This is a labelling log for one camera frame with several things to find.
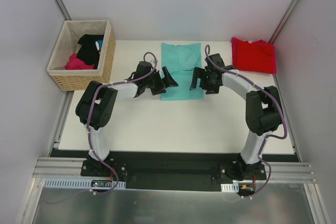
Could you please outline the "teal t shirt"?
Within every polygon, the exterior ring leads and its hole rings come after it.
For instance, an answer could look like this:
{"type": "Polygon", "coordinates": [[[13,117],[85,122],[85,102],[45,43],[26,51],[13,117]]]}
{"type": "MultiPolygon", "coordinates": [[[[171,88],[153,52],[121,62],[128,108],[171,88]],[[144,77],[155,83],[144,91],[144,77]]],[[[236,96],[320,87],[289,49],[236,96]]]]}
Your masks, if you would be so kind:
{"type": "Polygon", "coordinates": [[[169,87],[160,95],[161,101],[201,100],[201,88],[190,90],[193,70],[202,66],[201,44],[188,45],[161,44],[161,64],[166,66],[178,87],[169,87]]]}

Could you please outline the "red t shirt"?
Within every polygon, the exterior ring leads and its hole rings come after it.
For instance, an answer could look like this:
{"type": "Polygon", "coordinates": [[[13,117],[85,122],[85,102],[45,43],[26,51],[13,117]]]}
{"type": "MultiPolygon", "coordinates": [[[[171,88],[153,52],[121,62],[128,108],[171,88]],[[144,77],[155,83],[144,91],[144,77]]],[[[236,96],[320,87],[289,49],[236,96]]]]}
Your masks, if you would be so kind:
{"type": "Polygon", "coordinates": [[[232,42],[233,66],[241,71],[277,73],[274,45],[264,40],[243,41],[236,37],[232,42]]]}

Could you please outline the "woven wicker basket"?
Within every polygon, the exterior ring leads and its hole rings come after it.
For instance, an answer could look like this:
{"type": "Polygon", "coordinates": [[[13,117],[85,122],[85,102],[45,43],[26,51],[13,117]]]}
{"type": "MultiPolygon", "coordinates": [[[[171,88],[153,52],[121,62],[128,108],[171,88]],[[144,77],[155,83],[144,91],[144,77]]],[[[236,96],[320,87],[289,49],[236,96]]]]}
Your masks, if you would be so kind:
{"type": "Polygon", "coordinates": [[[115,47],[109,20],[66,20],[50,57],[47,72],[64,91],[84,90],[92,80],[109,82],[115,47]],[[65,65],[70,56],[80,47],[78,40],[85,34],[103,35],[97,69],[66,70],[65,65]]]}

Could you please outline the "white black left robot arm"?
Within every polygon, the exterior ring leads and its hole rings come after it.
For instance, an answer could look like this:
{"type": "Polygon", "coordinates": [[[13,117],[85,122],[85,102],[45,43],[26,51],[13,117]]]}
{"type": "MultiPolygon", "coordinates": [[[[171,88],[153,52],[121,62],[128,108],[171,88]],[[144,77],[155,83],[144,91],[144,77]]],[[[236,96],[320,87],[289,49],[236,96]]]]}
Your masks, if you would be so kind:
{"type": "Polygon", "coordinates": [[[91,81],[86,87],[75,114],[86,128],[89,156],[96,160],[92,169],[99,176],[106,176],[111,170],[111,164],[106,160],[110,151],[104,127],[110,121],[115,102],[137,98],[146,89],[150,89],[152,95],[157,95],[166,93],[167,88],[179,86],[166,66],[162,71],[163,76],[151,63],[140,61],[136,71],[124,81],[108,84],[91,81]]]}

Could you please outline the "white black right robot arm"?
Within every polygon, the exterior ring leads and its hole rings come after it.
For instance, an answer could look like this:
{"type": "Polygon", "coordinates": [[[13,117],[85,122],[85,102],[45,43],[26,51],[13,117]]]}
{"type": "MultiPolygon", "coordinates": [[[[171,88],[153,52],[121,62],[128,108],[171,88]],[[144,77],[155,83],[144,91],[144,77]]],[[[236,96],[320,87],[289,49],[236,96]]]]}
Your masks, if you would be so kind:
{"type": "Polygon", "coordinates": [[[219,88],[225,86],[245,100],[249,132],[239,154],[243,162],[236,166],[236,173],[248,179],[255,173],[253,164],[260,162],[267,138],[284,123],[279,92],[274,86],[256,85],[232,65],[225,66],[220,54],[207,56],[206,63],[205,68],[194,68],[190,90],[200,87],[206,94],[218,94],[219,88]]]}

